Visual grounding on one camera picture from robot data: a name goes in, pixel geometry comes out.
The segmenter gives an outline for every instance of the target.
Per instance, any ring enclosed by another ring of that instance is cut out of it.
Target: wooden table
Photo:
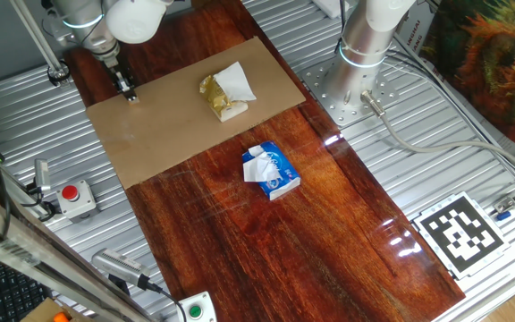
[[[142,84],[254,36],[307,101],[126,191],[171,293],[209,291],[220,322],[428,321],[463,299],[349,144],[325,144],[334,123],[239,1],[169,17],[122,55]],[[89,52],[66,60],[87,106],[116,95]],[[242,177],[266,140],[302,177],[275,201]]]

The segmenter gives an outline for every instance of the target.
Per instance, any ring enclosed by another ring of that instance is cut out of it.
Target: red button
[[[63,198],[67,200],[73,200],[79,196],[79,191],[77,191],[77,187],[68,185],[63,188],[63,192],[61,192],[61,194],[63,195]]]

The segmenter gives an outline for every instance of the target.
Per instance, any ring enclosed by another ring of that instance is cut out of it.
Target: blue tissue box
[[[298,187],[301,183],[301,177],[293,168],[290,161],[285,157],[282,151],[273,143],[272,141],[267,141],[259,145],[264,152],[271,158],[271,163],[273,163],[281,178],[270,180],[267,182],[258,182],[261,189],[266,193],[267,197],[270,200],[274,200],[284,193],[292,190],[295,187]],[[244,163],[254,159],[256,156],[252,156],[252,154],[248,151],[244,153],[241,158]]]

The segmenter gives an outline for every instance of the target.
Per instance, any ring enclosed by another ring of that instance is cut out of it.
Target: cardboard sheet
[[[198,85],[235,62],[257,100],[248,102],[248,111],[220,123]],[[124,189],[305,101],[258,38],[144,84],[136,93],[137,105],[119,95],[87,110]]]

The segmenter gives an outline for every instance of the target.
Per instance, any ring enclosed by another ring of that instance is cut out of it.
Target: gold wrapper
[[[200,83],[200,94],[210,103],[210,107],[212,107],[220,117],[222,117],[222,111],[226,107],[232,106],[232,102],[230,102],[230,99],[228,99],[224,90],[218,85],[212,75],[206,77]]]

